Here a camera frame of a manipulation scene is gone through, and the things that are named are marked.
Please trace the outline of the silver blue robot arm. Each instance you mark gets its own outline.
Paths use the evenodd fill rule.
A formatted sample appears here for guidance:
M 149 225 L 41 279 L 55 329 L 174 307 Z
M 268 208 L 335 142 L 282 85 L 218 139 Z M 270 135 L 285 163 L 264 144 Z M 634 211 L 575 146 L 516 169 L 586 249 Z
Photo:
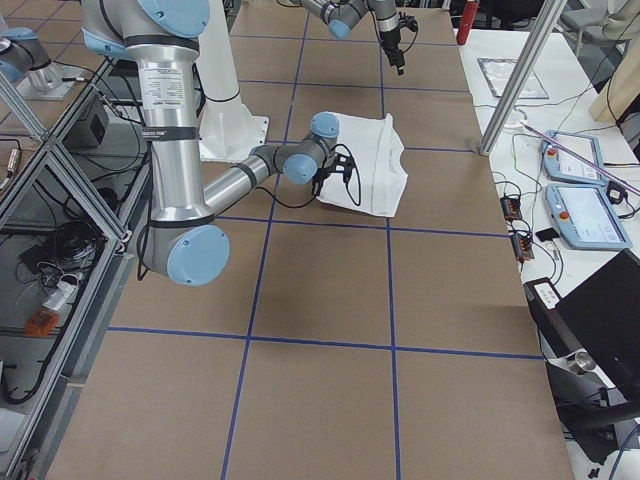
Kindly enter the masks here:
M 84 41 L 91 50 L 138 68 L 142 137 L 151 154 L 153 199 L 137 236 L 142 266 L 191 287 L 213 281 L 230 255 L 216 216 L 280 173 L 306 184 L 334 164 L 339 120 L 316 114 L 297 144 L 259 146 L 204 184 L 193 66 L 210 20 L 206 1 L 84 1 Z
M 337 40 L 346 39 L 359 22 L 372 15 L 376 41 L 397 74 L 405 73 L 405 51 L 401 48 L 401 30 L 417 33 L 415 18 L 398 10 L 395 1 L 388 0 L 301 0 L 289 1 L 294 7 L 302 7 L 320 19 L 329 33 Z

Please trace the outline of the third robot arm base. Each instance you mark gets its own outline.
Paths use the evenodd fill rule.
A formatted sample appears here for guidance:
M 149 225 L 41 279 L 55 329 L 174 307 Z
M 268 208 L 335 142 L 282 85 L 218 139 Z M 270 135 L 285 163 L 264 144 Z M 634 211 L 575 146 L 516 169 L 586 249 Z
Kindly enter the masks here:
M 27 27 L 10 28 L 1 34 L 1 72 L 29 100 L 63 100 L 84 76 L 81 67 L 55 64 Z

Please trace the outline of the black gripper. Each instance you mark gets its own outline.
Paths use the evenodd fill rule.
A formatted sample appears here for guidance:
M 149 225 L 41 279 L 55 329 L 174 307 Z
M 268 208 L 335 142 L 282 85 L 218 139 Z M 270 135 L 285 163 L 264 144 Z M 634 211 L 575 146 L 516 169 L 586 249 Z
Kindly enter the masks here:
M 318 197 L 324 185 L 324 182 L 336 172 L 335 162 L 329 161 L 326 165 L 322 165 L 318 168 L 315 175 L 312 178 L 312 190 L 313 197 Z
M 396 69 L 398 76 L 402 76 L 405 73 L 405 57 L 404 51 L 399 47 L 400 28 L 395 27 L 387 31 L 379 30 L 378 37 L 382 49 L 386 52 L 389 65 Z

